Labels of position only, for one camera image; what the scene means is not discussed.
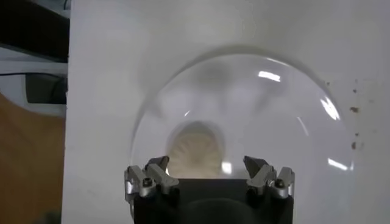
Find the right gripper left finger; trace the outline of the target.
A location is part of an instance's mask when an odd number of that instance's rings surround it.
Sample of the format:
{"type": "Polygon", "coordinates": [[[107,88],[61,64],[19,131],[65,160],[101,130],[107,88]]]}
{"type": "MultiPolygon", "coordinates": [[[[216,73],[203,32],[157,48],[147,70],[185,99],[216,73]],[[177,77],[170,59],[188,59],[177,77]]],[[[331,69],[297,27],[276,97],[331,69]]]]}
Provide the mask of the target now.
{"type": "Polygon", "coordinates": [[[179,185],[179,180],[166,173],[169,157],[152,158],[141,169],[129,166],[124,171],[125,200],[133,201],[136,196],[148,198],[153,196],[157,188],[162,194],[170,194],[179,185]]]}

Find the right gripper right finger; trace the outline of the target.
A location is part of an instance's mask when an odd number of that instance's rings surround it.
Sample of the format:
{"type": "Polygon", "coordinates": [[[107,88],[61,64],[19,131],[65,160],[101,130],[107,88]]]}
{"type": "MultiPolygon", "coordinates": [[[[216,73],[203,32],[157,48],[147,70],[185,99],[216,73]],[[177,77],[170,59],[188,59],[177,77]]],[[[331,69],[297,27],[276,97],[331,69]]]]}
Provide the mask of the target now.
{"type": "Polygon", "coordinates": [[[259,196],[270,193],[273,198],[294,196],[294,172],[290,167],[282,167],[279,172],[264,159],[245,156],[243,158],[249,179],[248,187],[259,196]]]}

